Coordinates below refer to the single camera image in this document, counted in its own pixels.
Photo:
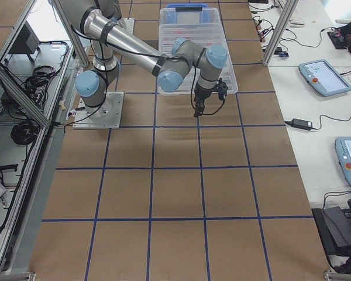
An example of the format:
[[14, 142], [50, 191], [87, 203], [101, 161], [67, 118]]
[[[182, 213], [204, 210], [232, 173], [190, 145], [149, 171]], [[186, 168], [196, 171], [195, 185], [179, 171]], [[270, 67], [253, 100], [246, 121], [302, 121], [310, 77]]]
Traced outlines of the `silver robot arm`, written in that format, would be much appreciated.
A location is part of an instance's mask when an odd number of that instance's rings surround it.
[[228, 87], [220, 77], [228, 52], [218, 45], [203, 47], [179, 37], [171, 56], [163, 54], [119, 25], [122, 18], [119, 1], [61, 1], [72, 31], [110, 48], [152, 73], [165, 92], [175, 92], [192, 70], [198, 74], [191, 86], [194, 116], [205, 115], [204, 102], [217, 93], [224, 102]]

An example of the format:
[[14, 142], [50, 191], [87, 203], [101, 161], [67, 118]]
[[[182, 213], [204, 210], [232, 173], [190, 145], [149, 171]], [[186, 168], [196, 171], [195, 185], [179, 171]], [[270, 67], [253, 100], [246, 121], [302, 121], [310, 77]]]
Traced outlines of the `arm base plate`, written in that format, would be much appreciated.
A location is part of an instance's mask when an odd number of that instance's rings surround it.
[[103, 106], [92, 115], [93, 109], [87, 107], [77, 111], [74, 129], [119, 129], [123, 108], [124, 92], [108, 92]]

